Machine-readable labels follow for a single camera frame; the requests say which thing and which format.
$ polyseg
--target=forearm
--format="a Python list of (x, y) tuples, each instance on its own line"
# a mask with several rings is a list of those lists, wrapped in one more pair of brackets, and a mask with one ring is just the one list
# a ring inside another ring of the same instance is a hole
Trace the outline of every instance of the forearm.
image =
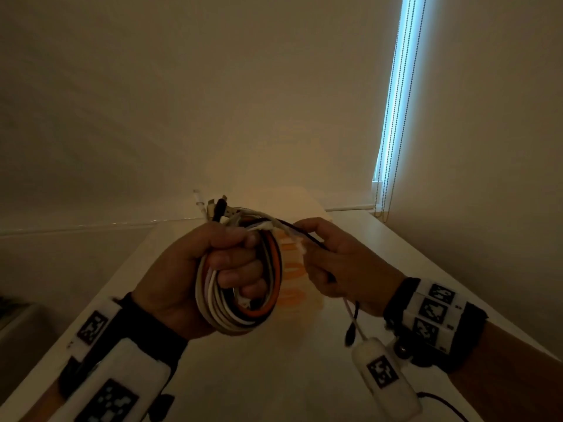
[(59, 382), (55, 381), (25, 414), (20, 422), (44, 422), (49, 420), (65, 399), (59, 393)]
[(563, 420), (563, 364), (489, 322), (449, 377), (485, 422)]

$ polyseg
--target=window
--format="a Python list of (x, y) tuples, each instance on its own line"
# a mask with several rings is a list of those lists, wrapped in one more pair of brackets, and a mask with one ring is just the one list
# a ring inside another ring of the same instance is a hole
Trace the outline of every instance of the window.
[(426, 0), (403, 0), (398, 23), (381, 146), (373, 175), (376, 216), (383, 215), (384, 222), (393, 197), (425, 6)]

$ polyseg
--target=white table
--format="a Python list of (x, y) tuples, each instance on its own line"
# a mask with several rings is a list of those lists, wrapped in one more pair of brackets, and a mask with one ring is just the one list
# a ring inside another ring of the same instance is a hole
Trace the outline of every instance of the white table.
[[(336, 225), (405, 274), (450, 285), (486, 310), (492, 322), (547, 352), (369, 213), (358, 210), (330, 215)], [(132, 290), (173, 240), (201, 222), (185, 220), (156, 226), (0, 408), (0, 420), (18, 420), (57, 378), (67, 360), (67, 343), (96, 302)], [(352, 364), (350, 350), (343, 346), (350, 320), (342, 301), (323, 298), (310, 285), (300, 287), (309, 287), (305, 304), (293, 310), (277, 309), (253, 333), (238, 338), (215, 333), (189, 344), (166, 389), (176, 396), (167, 422), (384, 420)], [(392, 338), (384, 330), (382, 319), (361, 314), (359, 321), (369, 335), (383, 342)], [(438, 394), (470, 421), (481, 420), (439, 369), (408, 366), (404, 373), (416, 391)], [(424, 400), (423, 406), (425, 411), (417, 421), (458, 420), (438, 402)]]

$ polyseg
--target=black and white pattern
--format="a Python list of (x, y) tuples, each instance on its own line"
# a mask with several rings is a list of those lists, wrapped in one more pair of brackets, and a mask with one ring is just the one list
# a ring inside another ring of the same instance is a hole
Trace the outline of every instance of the black and white pattern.
[(416, 317), (414, 319), (413, 332), (420, 336), (425, 342), (433, 347), (436, 346), (436, 340), (438, 339), (438, 327), (427, 323), (426, 321)]
[(428, 296), (434, 299), (438, 299), (442, 302), (447, 303), (448, 305), (452, 304), (454, 300), (455, 291), (450, 289), (446, 289), (444, 286), (440, 286), (440, 284), (432, 284), (430, 291), (428, 292)]
[(113, 379), (80, 412), (75, 422), (122, 422), (137, 403), (138, 396)]
[(382, 355), (368, 364), (368, 370), (376, 380), (379, 388), (385, 388), (398, 380), (397, 373), (393, 370), (389, 360)]
[(444, 322), (444, 318), (446, 317), (447, 306), (425, 298), (422, 301), (422, 306), (420, 307), (418, 313), (426, 319), (442, 324)]
[(86, 323), (80, 328), (76, 336), (83, 340), (86, 344), (92, 345), (103, 327), (108, 323), (108, 318), (97, 311), (88, 317)]

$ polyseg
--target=hand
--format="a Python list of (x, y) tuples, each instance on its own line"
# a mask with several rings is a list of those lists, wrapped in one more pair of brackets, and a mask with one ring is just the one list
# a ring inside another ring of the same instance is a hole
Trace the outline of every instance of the hand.
[(198, 260), (208, 251), (209, 265), (221, 270), (221, 287), (240, 287), (250, 299), (266, 293), (262, 262), (254, 247), (260, 236), (241, 227), (207, 222), (170, 245), (152, 264), (132, 298), (146, 312), (187, 340), (213, 333), (195, 302)]
[[(381, 317), (405, 275), (325, 219), (303, 219), (295, 226), (317, 233), (328, 248), (303, 241), (307, 250), (303, 257), (305, 269), (316, 288), (330, 298), (359, 301), (364, 311)], [(329, 272), (336, 282), (329, 282)]]

